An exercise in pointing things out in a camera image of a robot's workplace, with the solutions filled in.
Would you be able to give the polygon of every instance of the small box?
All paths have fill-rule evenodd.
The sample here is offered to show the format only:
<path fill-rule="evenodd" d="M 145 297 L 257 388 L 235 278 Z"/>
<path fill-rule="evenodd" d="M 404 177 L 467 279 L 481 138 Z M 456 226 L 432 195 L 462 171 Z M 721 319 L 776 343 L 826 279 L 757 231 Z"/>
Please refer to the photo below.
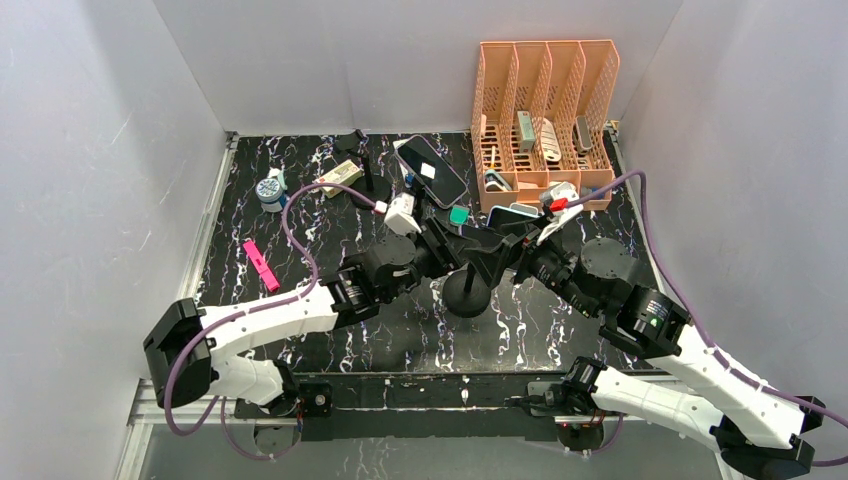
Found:
<path fill-rule="evenodd" d="M 518 110 L 515 114 L 518 117 L 518 151 L 519 153 L 529 153 L 536 143 L 536 133 L 533 131 L 530 112 Z"/>
<path fill-rule="evenodd" d="M 362 169 L 352 161 L 345 160 L 341 164 L 336 165 L 336 168 L 330 170 L 324 175 L 321 175 L 321 177 L 318 178 L 318 183 L 338 183 L 349 187 L 361 176 Z M 327 195 L 327 198 L 333 198 L 341 191 L 338 188 L 333 187 L 324 187 L 322 190 L 324 190 L 324 194 Z"/>

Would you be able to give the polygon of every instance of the black smartphone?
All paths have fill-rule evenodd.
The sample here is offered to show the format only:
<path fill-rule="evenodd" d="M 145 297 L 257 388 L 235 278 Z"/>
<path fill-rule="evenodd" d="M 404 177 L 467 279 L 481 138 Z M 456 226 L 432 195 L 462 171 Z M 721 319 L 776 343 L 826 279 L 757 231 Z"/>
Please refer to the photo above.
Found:
<path fill-rule="evenodd" d="M 465 181 L 420 135 L 413 135 L 398 147 L 397 157 L 441 208 L 450 208 L 468 191 Z"/>

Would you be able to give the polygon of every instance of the round black base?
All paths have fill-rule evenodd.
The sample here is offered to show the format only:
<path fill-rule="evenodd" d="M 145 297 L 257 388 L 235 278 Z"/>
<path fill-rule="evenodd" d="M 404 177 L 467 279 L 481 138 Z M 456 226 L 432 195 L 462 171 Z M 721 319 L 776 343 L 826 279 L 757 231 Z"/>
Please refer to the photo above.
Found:
<path fill-rule="evenodd" d="M 461 318 L 472 318 L 480 315 L 489 308 L 492 301 L 492 291 L 483 284 L 477 274 L 471 284 L 471 291 L 465 291 L 465 279 L 468 270 L 453 272 L 442 286 L 442 298 L 445 307 L 452 314 Z"/>
<path fill-rule="evenodd" d="M 368 197 L 372 202 L 386 202 L 389 203 L 389 200 L 392 196 L 392 184 L 389 183 L 384 177 L 379 175 L 372 175 L 371 179 L 374 181 L 374 190 L 368 191 L 368 186 L 365 182 L 365 177 L 359 177 L 353 182 L 353 185 L 350 188 L 356 190 L 357 192 Z M 356 208 L 362 210 L 371 210 L 371 206 L 367 203 L 363 202 L 359 198 L 350 195 L 350 201 L 353 202 L 353 205 Z"/>

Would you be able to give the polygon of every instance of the black stand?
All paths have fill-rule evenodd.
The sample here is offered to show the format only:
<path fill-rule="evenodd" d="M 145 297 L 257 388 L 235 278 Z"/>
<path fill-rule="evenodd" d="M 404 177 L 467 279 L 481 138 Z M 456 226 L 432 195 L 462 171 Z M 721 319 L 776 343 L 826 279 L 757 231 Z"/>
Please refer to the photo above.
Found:
<path fill-rule="evenodd" d="M 453 272 L 442 286 L 442 298 L 448 311 L 461 318 L 472 318 L 489 308 L 492 291 L 477 275 L 474 266 Z"/>
<path fill-rule="evenodd" d="M 349 135 L 339 137 L 338 140 L 336 140 L 335 145 L 333 145 L 333 150 L 335 150 L 336 153 L 344 152 L 348 155 L 354 156 L 360 159 L 362 163 L 364 175 L 357 178 L 350 188 L 356 190 L 357 193 L 362 194 L 365 198 L 372 202 L 376 203 L 378 201 L 382 201 L 388 203 L 392 196 L 392 184 L 384 177 L 374 175 L 371 172 L 371 156 L 368 155 L 367 151 L 365 153 L 359 153 L 360 146 L 365 138 L 365 134 L 362 133 L 361 130 L 357 129 Z M 371 205 L 363 202 L 355 195 L 351 195 L 350 200 L 356 208 L 371 210 Z"/>

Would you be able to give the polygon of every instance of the robotic arm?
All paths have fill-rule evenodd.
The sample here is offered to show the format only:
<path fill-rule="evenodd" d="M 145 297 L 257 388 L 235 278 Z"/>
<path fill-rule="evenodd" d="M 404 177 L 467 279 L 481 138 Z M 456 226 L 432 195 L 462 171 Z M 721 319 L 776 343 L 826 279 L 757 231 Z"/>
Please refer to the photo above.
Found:
<path fill-rule="evenodd" d="M 245 315 L 215 330 L 191 352 L 177 372 L 173 406 L 212 393 L 249 400 L 271 414 L 289 414 L 307 396 L 305 392 L 321 387 L 299 384 L 285 362 L 257 361 L 239 353 L 282 338 L 359 323 L 422 279 L 442 277 L 467 263 L 489 289 L 508 268 L 515 270 L 514 283 L 536 278 L 586 317 L 602 318 L 599 334 L 613 346 L 675 375 L 699 394 L 671 391 L 578 358 L 562 383 L 531 382 L 525 396 L 507 399 L 508 406 L 535 416 L 595 409 L 631 414 L 721 452 L 731 467 L 752 478 L 808 473 L 814 450 L 799 435 L 819 426 L 822 416 L 731 375 L 701 340 L 685 310 L 638 284 L 643 265 L 619 243 L 595 239 L 575 254 L 550 239 L 582 210 L 579 205 L 568 208 L 568 201 L 577 197 L 565 187 L 549 192 L 545 216 L 496 232 L 469 227 L 463 233 L 474 230 L 474 235 L 459 235 L 438 220 L 419 225 L 420 219 L 401 212 L 402 232 L 408 236 L 390 235 L 368 251 L 346 257 L 337 271 L 321 278 L 320 287 L 285 306 L 257 308 L 277 297 L 203 309 L 191 299 L 175 302 L 144 342 L 159 405 L 164 405 L 174 360 L 189 340 L 212 323 L 243 311 Z M 393 202 L 393 207 L 408 210 L 408 202 L 402 203 Z M 488 240 L 480 242 L 481 236 Z M 483 243 L 497 246 L 484 248 Z M 747 372 L 738 362 L 731 359 L 731 363 Z M 316 409 L 315 414 L 329 415 L 329 409 Z"/>

